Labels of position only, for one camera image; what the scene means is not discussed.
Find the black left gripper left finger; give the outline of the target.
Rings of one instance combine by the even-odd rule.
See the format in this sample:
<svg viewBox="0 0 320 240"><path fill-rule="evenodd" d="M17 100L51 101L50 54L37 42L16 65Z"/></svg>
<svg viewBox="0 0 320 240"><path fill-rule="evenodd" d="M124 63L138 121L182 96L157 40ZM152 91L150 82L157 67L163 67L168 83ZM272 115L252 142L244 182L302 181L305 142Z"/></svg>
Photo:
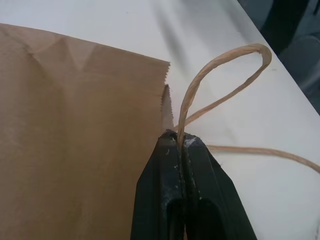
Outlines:
<svg viewBox="0 0 320 240"><path fill-rule="evenodd" d="M130 238L182 240L186 189L177 133L167 129L136 184Z"/></svg>

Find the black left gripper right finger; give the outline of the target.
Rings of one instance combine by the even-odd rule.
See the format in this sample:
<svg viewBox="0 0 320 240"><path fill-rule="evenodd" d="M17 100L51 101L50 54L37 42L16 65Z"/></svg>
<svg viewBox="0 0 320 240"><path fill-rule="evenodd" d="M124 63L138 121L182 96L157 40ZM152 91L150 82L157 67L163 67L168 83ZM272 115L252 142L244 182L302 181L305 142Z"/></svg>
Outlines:
<svg viewBox="0 0 320 240"><path fill-rule="evenodd" d="M182 167L189 240L255 240L237 190L202 140L184 136Z"/></svg>

